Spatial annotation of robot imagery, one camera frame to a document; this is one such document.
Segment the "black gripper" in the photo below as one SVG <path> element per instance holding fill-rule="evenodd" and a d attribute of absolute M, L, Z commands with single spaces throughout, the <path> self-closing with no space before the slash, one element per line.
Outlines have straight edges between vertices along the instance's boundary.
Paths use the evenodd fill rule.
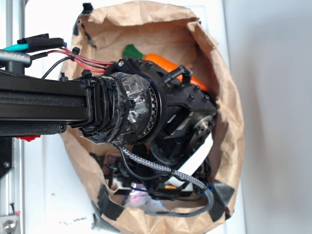
<path fill-rule="evenodd" d="M 211 171 L 206 157 L 216 107 L 191 84 L 191 72 L 183 66 L 166 72 L 151 61 L 123 58 L 105 72 L 105 85 L 112 106 L 106 140 L 121 153 L 107 158 L 109 185 L 154 199 L 190 201 L 193 192 L 202 198 L 202 188 L 176 174 L 205 184 Z"/>

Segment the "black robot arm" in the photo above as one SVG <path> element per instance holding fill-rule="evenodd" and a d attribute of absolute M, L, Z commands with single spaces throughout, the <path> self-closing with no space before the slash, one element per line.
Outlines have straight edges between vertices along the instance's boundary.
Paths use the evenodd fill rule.
<path fill-rule="evenodd" d="M 84 70 L 74 80 L 0 73 L 0 134 L 34 137 L 77 129 L 119 156 L 96 156 L 112 186 L 154 199 L 189 201 L 208 188 L 207 159 L 196 153 L 215 125 L 216 108 L 184 66 L 166 71 L 141 59 L 123 58 L 102 75 Z"/>

